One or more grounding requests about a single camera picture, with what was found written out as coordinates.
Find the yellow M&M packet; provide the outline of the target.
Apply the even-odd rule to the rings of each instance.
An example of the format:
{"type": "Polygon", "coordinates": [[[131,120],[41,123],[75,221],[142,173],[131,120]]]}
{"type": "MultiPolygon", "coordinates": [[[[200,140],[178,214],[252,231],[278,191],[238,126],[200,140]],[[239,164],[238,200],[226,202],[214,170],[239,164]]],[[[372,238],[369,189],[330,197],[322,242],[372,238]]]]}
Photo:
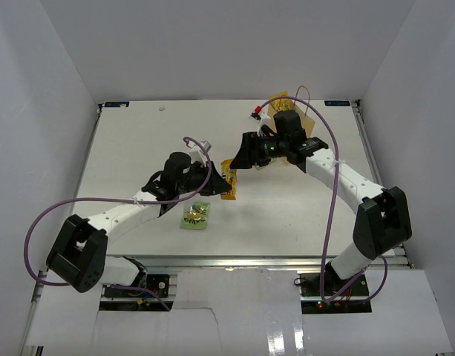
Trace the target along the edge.
{"type": "Polygon", "coordinates": [[[270,116],[274,116],[279,111],[292,110],[293,103],[291,99],[287,98],[288,95],[289,93],[287,91],[284,91],[271,96],[270,99],[272,101],[268,104],[267,113],[270,116]]]}
{"type": "Polygon", "coordinates": [[[222,161],[220,164],[221,168],[221,176],[223,179],[230,184],[231,189],[225,193],[220,195],[222,200],[236,200],[236,192],[237,192],[237,170],[230,168],[230,164],[232,163],[233,159],[227,159],[222,161]]]}

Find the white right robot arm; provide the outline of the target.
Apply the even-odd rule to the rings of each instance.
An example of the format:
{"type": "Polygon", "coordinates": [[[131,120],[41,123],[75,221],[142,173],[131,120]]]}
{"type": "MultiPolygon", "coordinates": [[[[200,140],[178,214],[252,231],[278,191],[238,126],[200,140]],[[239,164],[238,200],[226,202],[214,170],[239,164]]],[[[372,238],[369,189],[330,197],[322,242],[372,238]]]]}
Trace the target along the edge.
{"type": "Polygon", "coordinates": [[[230,167],[233,170],[263,167],[272,159],[284,158],[321,181],[334,197],[340,197],[351,208],[356,216],[353,241],[325,263],[318,278],[318,284],[329,293],[343,295],[360,271],[411,238],[406,195],[400,188],[384,188],[366,179],[336,159],[324,141],[307,136],[294,110],[276,113],[273,122],[273,128],[260,124],[258,131],[243,134],[230,167]]]}

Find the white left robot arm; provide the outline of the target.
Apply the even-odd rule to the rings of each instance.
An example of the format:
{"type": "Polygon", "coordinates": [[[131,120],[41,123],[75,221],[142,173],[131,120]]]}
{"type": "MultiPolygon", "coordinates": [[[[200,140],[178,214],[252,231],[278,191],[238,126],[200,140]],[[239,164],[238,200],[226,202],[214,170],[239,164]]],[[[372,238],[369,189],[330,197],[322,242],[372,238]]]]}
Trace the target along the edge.
{"type": "Polygon", "coordinates": [[[83,293],[97,284],[121,285],[131,296],[145,291],[143,267],[125,257],[109,257],[108,247],[143,223],[166,214],[184,194],[214,196],[231,190],[231,185],[213,164],[174,152],[164,168],[154,173],[131,203],[90,217],[77,214],[64,221],[46,259],[47,267],[83,293]]]}

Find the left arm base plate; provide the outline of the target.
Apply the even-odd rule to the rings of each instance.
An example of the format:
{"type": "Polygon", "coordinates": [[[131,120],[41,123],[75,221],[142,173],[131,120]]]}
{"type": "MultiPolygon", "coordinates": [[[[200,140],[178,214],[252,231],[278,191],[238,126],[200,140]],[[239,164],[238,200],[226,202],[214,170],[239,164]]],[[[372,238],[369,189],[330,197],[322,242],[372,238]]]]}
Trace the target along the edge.
{"type": "Polygon", "coordinates": [[[141,274],[130,289],[106,286],[102,290],[100,311],[169,312],[173,302],[169,295],[168,274],[141,274]]]}

